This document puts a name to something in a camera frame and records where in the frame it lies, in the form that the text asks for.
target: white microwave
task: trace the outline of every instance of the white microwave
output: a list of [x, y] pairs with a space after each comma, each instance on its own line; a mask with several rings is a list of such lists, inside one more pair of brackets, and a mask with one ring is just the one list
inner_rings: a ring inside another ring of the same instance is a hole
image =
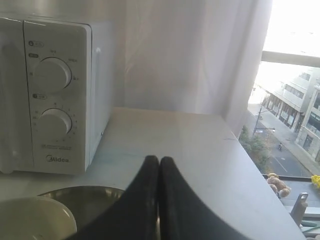
[[0, 171], [81, 174], [112, 109], [111, 22], [0, 16]]

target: street lamp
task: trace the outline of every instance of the street lamp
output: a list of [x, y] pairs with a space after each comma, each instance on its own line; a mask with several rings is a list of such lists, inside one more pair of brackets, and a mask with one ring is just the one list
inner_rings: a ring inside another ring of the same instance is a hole
[[273, 130], [274, 132], [276, 131], [276, 129], [274, 127], [272, 127], [272, 128], [267, 128], [267, 127], [258, 128], [257, 127], [258, 121], [259, 121], [259, 118], [260, 118], [260, 114], [265, 113], [265, 112], [270, 112], [270, 110], [265, 110], [265, 111], [261, 111], [261, 110], [262, 110], [262, 105], [260, 107], [260, 111], [259, 111], [258, 117], [256, 118], [256, 122], [255, 122], [255, 126], [254, 126], [254, 129], [253, 129], [252, 135], [255, 135], [257, 129], [270, 129], [270, 130]]

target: metal bowl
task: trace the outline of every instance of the metal bowl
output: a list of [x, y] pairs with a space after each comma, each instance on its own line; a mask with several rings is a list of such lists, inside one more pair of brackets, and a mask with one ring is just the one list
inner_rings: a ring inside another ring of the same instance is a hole
[[64, 204], [72, 212], [77, 229], [92, 222], [116, 202], [123, 190], [106, 186], [75, 186], [41, 194]]

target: street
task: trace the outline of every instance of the street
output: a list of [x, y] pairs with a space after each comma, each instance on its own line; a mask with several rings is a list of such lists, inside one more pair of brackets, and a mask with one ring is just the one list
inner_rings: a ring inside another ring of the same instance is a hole
[[[253, 116], [249, 111], [246, 114], [245, 126], [248, 128], [249, 133], [253, 133], [256, 125], [257, 117]], [[263, 129], [265, 126], [258, 121], [256, 135], [262, 137], [270, 149], [268, 168], [270, 168], [274, 173], [281, 176], [291, 176], [291, 177], [306, 177], [310, 178], [311, 173], [304, 168], [303, 165], [297, 160], [297, 158], [292, 155], [284, 146], [282, 150], [277, 148], [280, 143], [279, 140], [273, 135], [272, 130]]]

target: countertop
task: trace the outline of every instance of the countertop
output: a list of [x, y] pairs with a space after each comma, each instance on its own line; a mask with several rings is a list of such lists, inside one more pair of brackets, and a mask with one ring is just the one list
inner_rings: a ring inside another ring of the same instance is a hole
[[202, 201], [250, 239], [305, 239], [216, 115], [115, 108], [85, 174], [0, 174], [0, 200], [81, 185], [126, 189], [146, 155], [173, 157]]

